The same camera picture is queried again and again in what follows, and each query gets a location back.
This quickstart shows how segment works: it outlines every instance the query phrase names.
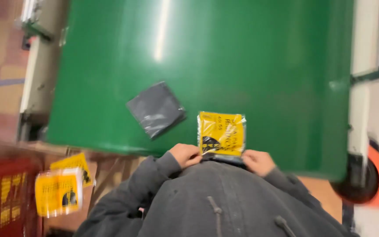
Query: hoodie drawstring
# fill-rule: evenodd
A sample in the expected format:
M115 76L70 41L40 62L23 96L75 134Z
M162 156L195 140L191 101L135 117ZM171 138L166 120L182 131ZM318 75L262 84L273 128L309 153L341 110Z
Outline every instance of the hoodie drawstring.
M222 226L220 224L220 214L222 213L222 210L220 207L216 205L214 202L213 197L208 196L207 197L208 201L210 201L210 204L213 207L214 213L216 213L216 230L217 230L217 237L222 237Z
M283 231L286 233L286 235L288 237L296 237L296 235L293 233L293 231L291 230L291 228L289 228L287 222L285 219L283 219L283 217L281 216L277 216L276 218L274 218L274 223L283 229Z

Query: sleeve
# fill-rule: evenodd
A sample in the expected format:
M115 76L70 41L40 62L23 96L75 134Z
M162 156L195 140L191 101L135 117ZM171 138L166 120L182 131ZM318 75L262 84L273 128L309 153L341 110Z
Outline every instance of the sleeve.
M295 175L285 175L276 167L264 179L308 207L322 209L321 203L309 193L307 187Z
M103 196L75 233L87 236L137 236L142 220L138 208L153 197L169 176L181 170L170 152L155 160L149 156L129 180Z

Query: person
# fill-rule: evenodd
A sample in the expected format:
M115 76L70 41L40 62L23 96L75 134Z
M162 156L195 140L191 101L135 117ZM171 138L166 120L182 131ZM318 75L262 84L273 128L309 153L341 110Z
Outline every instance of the person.
M74 236L350 236L268 153L246 150L248 171L201 159L199 148L186 144L147 157L100 199Z

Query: yellow label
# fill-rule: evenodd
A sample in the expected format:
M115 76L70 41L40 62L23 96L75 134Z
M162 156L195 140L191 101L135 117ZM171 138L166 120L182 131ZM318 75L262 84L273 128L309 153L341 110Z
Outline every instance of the yellow label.
M70 156L66 159L52 163L50 165L51 170L68 169L68 168L81 168L83 172L83 187L87 187L93 184L90 177L90 171L88 170L86 157L84 153L80 153L74 156Z
M244 148L242 115L200 112L201 153L240 156Z
M74 174L39 175L36 178L36 207L40 216L78 210L77 177Z

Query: plastic wrapped package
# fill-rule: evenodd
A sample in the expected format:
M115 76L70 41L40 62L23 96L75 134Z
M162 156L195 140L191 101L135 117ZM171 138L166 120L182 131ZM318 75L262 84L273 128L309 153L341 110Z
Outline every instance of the plastic wrapped package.
M38 215L54 217L80 210L82 184L81 168L40 173L35 182Z
M245 150L245 116L200 112L198 146L203 156L240 157Z
M185 119L185 109L164 81L142 91L127 107L151 139Z

